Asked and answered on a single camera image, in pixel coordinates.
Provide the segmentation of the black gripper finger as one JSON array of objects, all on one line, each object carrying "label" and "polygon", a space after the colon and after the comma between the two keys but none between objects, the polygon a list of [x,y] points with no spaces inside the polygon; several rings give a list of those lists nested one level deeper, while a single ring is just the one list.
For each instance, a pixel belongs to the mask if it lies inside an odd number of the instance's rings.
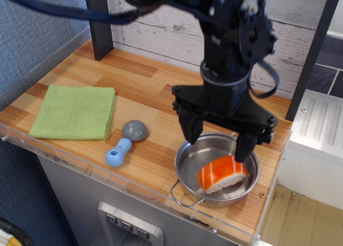
[{"label": "black gripper finger", "polygon": [[203,132],[204,118],[184,108],[179,108],[177,113],[185,139],[194,144]]},{"label": "black gripper finger", "polygon": [[257,137],[250,134],[239,134],[236,140],[235,159],[237,162],[244,162],[249,159],[255,146]]}]

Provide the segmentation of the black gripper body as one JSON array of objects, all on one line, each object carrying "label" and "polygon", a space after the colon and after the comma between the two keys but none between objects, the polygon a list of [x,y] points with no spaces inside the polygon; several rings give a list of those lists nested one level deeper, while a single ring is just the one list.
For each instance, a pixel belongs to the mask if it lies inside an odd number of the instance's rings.
[{"label": "black gripper body", "polygon": [[258,105],[250,96],[246,81],[234,85],[214,85],[207,81],[200,85],[176,85],[173,108],[200,115],[204,121],[223,128],[257,137],[257,144],[270,143],[278,119]]}]

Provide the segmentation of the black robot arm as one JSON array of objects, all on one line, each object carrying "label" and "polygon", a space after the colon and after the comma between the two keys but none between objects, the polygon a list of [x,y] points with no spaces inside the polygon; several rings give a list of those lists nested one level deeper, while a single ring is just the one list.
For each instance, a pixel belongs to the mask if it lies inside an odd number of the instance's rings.
[{"label": "black robot arm", "polygon": [[269,143],[278,120],[255,103],[251,88],[255,64],[275,81],[277,72],[265,62],[276,37],[265,15],[265,0],[125,0],[142,11],[167,4],[193,14],[204,36],[201,86],[177,85],[173,103],[186,140],[194,144],[204,121],[236,131],[235,158],[246,160],[258,144]]}]

